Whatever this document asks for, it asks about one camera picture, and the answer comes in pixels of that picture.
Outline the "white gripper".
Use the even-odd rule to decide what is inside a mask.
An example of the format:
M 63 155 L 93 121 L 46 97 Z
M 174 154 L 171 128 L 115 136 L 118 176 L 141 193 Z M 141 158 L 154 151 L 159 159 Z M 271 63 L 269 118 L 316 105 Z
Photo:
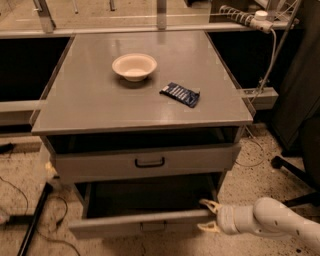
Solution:
M 197 225 L 201 231 L 219 233 L 221 229 L 228 235 L 235 235 L 253 233 L 257 228 L 252 206 L 222 206 L 208 199 L 201 199 L 199 203 L 206 206 L 213 214 L 217 214 L 217 223 L 211 221 Z

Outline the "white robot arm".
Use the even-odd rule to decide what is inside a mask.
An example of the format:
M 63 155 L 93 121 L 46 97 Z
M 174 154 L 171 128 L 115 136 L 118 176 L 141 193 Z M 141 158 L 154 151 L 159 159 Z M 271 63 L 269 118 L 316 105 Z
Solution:
M 320 224 L 298 215 L 273 198 L 259 198 L 247 206 L 223 205 L 208 199 L 201 199 L 199 203 L 216 216 L 214 221 L 198 224 L 202 231 L 227 235 L 250 233 L 270 239 L 295 237 L 320 253 Z

